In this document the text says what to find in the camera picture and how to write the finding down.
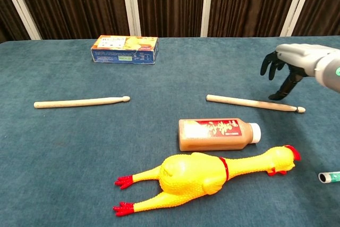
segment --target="cardboard box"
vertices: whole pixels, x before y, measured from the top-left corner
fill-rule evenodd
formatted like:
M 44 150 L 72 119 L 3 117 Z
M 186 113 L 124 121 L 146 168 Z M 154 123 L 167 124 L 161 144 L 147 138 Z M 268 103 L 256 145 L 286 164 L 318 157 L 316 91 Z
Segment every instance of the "cardboard box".
M 104 36 L 91 47 L 94 62 L 155 64 L 157 37 Z

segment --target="brown curtain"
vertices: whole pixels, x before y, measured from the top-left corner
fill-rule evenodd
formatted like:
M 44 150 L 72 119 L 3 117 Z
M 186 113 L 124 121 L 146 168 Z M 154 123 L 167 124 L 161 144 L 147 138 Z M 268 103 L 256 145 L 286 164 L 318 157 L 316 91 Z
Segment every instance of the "brown curtain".
M 12 0 L 0 0 L 0 43 L 30 39 Z
M 340 35 L 340 0 L 306 0 L 292 35 Z
M 292 0 L 211 0 L 209 37 L 279 36 Z
M 138 0 L 142 36 L 199 37 L 203 0 Z
M 124 0 L 25 0 L 43 39 L 129 35 Z

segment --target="plastic bottle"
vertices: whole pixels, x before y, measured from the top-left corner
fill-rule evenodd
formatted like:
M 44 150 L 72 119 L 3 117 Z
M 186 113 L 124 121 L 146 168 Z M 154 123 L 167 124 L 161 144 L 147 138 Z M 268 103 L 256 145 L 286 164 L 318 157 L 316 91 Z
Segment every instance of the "plastic bottle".
M 257 123 L 239 118 L 181 119 L 178 124 L 181 151 L 240 150 L 261 139 Z

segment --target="wooden drumstick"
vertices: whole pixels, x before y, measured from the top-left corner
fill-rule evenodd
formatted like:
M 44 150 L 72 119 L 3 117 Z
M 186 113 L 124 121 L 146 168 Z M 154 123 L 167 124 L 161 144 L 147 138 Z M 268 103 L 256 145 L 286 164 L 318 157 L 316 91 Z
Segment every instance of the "wooden drumstick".
M 252 106 L 252 107 L 259 107 L 259 108 L 266 108 L 266 109 L 271 109 L 271 110 L 287 111 L 287 112 L 304 113 L 306 111 L 306 109 L 301 106 L 289 106 L 289 105 L 276 104 L 276 103 L 270 103 L 270 102 L 263 102 L 263 101 L 256 101 L 256 100 L 249 100 L 249 99 L 242 99 L 242 98 L 222 97 L 222 96 L 215 96 L 215 95 L 207 95 L 207 101 L 241 105 L 241 106 Z
M 110 97 L 110 98 L 92 98 L 92 99 L 79 99 L 79 100 L 64 100 L 64 101 L 45 101 L 35 102 L 35 108 L 51 108 L 51 107 L 72 107 L 72 106 L 93 106 L 105 105 L 118 102 L 127 102 L 130 100 L 129 96 L 124 97 Z

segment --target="yellow rubber chicken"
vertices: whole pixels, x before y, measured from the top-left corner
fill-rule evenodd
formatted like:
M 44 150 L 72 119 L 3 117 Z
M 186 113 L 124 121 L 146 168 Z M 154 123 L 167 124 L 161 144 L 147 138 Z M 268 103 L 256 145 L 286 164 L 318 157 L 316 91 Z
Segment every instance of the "yellow rubber chicken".
M 292 146 L 273 147 L 265 153 L 242 159 L 227 159 L 203 153 L 178 154 L 166 158 L 161 166 L 139 174 L 123 176 L 116 185 L 125 189 L 142 180 L 159 180 L 163 192 L 154 198 L 139 202 L 120 202 L 113 207 L 116 216 L 140 211 L 174 207 L 204 195 L 221 190 L 222 185 L 237 175 L 267 171 L 269 175 L 286 174 L 301 160 L 299 152 Z

